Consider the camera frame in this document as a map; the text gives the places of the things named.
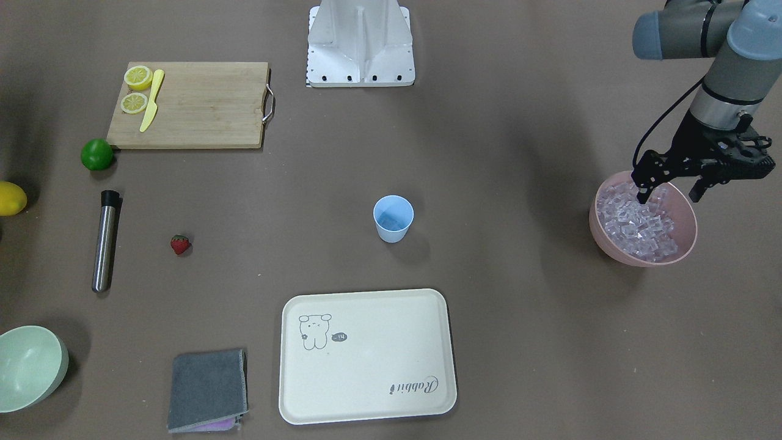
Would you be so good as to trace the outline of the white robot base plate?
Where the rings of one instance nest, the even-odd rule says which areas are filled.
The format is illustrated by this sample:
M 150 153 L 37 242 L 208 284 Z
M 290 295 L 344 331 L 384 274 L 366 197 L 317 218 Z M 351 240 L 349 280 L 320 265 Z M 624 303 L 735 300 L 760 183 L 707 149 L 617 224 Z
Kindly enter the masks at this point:
M 415 83 L 410 11 L 397 1 L 322 1 L 308 17 L 308 87 Z

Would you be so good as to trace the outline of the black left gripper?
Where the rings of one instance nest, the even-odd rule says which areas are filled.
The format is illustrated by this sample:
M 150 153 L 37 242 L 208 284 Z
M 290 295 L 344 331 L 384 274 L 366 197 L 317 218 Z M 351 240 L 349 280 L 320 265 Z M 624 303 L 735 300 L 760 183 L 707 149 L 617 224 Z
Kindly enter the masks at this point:
M 648 203 L 662 183 L 679 177 L 698 177 L 689 199 L 698 203 L 715 184 L 735 179 L 762 179 L 776 167 L 768 153 L 772 140 L 752 128 L 753 117 L 739 117 L 731 130 L 714 129 L 687 112 L 666 153 L 647 150 L 634 165 L 631 177 L 639 204 Z

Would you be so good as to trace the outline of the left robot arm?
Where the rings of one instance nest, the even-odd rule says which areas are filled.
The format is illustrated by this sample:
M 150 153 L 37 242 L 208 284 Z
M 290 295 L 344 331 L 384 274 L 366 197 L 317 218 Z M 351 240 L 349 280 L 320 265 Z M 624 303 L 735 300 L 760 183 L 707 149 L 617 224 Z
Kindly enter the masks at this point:
M 779 1 L 668 1 L 640 16 L 633 32 L 639 59 L 712 59 L 665 153 L 636 150 L 637 200 L 678 177 L 696 177 L 698 202 L 717 184 L 762 179 L 775 167 L 770 137 L 752 128 L 755 111 L 780 77 Z

